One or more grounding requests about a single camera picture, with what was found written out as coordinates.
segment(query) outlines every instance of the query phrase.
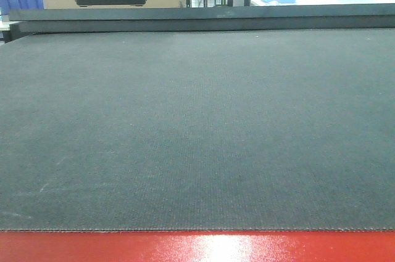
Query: felt surface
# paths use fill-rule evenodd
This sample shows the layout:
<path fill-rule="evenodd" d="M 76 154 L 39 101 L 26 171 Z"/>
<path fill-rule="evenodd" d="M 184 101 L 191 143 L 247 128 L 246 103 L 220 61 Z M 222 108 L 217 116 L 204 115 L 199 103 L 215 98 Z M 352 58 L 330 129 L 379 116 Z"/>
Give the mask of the felt surface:
<path fill-rule="evenodd" d="M 0 47 L 0 229 L 395 229 L 395 30 Z"/>

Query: red table edge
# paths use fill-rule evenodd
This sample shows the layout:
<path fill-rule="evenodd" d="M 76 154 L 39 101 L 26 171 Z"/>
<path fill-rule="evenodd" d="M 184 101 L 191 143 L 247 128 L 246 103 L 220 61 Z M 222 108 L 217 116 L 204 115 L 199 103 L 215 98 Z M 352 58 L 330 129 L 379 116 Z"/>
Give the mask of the red table edge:
<path fill-rule="evenodd" d="M 395 261 L 395 231 L 0 231 L 1 262 Z"/>

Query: black edge strip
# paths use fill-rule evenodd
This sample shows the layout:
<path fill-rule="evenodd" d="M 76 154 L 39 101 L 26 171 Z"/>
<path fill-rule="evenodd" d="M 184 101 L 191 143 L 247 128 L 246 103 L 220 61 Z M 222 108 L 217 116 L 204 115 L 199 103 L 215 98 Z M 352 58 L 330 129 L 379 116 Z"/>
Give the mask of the black edge strip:
<path fill-rule="evenodd" d="M 229 18 L 210 20 L 89 20 L 21 22 L 22 33 L 121 31 L 237 31 L 322 28 L 394 28 L 395 15 L 362 17 Z"/>
<path fill-rule="evenodd" d="M 216 18 L 289 18 L 395 15 L 395 4 L 324 6 L 217 7 L 201 9 L 64 9 L 12 10 L 10 19 L 23 20 L 198 20 Z"/>

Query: fabric texture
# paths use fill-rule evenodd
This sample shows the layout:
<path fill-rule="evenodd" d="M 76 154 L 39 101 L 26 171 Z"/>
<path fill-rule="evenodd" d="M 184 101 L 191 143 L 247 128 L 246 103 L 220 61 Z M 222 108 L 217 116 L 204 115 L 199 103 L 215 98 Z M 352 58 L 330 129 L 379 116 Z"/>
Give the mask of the fabric texture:
<path fill-rule="evenodd" d="M 395 30 L 0 47 L 0 229 L 395 229 Z"/>

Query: dust mark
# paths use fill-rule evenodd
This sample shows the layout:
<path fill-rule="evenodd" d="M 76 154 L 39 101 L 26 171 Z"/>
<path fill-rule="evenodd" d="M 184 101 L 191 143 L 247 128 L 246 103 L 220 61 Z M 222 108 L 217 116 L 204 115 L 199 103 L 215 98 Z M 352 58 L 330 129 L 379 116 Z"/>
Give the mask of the dust mark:
<path fill-rule="evenodd" d="M 16 217 L 16 218 L 33 219 L 33 217 L 31 217 L 31 216 L 24 216 L 24 215 L 17 214 L 17 213 L 11 213 L 9 211 L 1 211 L 1 214 L 4 216 L 11 216 L 11 217 Z"/>
<path fill-rule="evenodd" d="M 65 160 L 66 158 L 67 158 L 67 157 L 62 158 L 62 160 L 59 161 L 58 163 L 56 163 L 56 165 L 60 165 L 62 162 L 64 162 L 64 160 Z"/>
<path fill-rule="evenodd" d="M 44 191 L 44 189 L 45 189 L 48 185 L 50 185 L 50 183 L 51 183 L 51 181 L 48 181 L 48 183 L 46 183 L 39 191 L 40 191 L 40 192 Z"/>
<path fill-rule="evenodd" d="M 42 193 L 61 193 L 64 191 L 67 192 L 73 192 L 73 191 L 77 191 L 77 190 L 87 190 L 87 189 L 103 189 L 106 187 L 110 187 L 110 188 L 114 188 L 117 187 L 118 184 L 115 183 L 102 183 L 102 184 L 94 184 L 94 185 L 73 185 L 73 186 L 68 186 L 65 188 L 52 188 L 52 189 L 45 189 L 48 185 L 50 184 L 50 182 L 48 182 L 47 184 L 45 184 L 39 192 L 18 192 L 18 193 L 14 193 L 12 194 L 12 196 L 14 197 L 23 197 L 23 196 L 34 196 L 34 195 L 39 195 Z"/>

